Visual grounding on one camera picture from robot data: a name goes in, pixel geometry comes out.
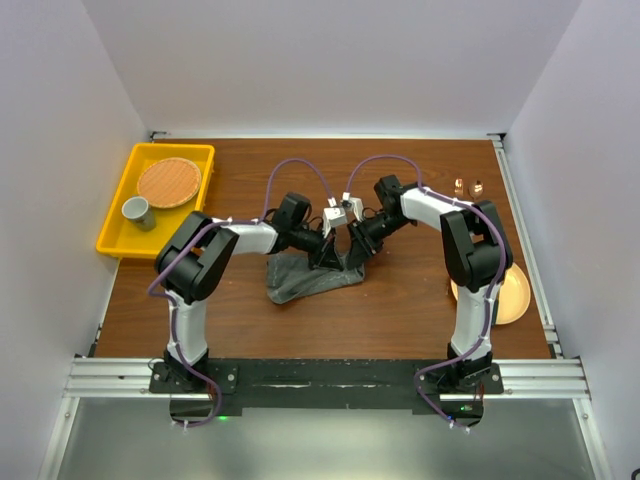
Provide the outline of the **grey cloth napkin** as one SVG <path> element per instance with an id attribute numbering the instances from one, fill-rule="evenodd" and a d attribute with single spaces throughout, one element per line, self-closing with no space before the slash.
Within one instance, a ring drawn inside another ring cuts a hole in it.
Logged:
<path id="1" fill-rule="evenodd" d="M 364 266 L 347 270 L 310 269 L 302 254 L 279 253 L 269 257 L 266 270 L 266 291 L 276 305 L 331 290 L 360 284 L 364 281 Z"/>

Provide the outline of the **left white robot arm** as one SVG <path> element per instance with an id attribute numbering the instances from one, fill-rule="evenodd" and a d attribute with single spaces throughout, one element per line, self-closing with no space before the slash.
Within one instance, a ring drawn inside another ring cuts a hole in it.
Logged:
<path id="1" fill-rule="evenodd" d="M 155 371 L 160 382 L 185 392 L 215 391 L 208 369 L 207 299 L 219 285 L 235 255 L 274 255 L 288 248 L 307 254 L 311 269 L 340 270 L 335 228 L 346 214 L 333 198 L 323 210 L 321 226 L 309 226 L 310 201 L 289 193 L 278 208 L 250 220 L 217 219 L 192 212 L 156 257 L 151 296 L 169 306 L 169 340 L 163 364 Z"/>

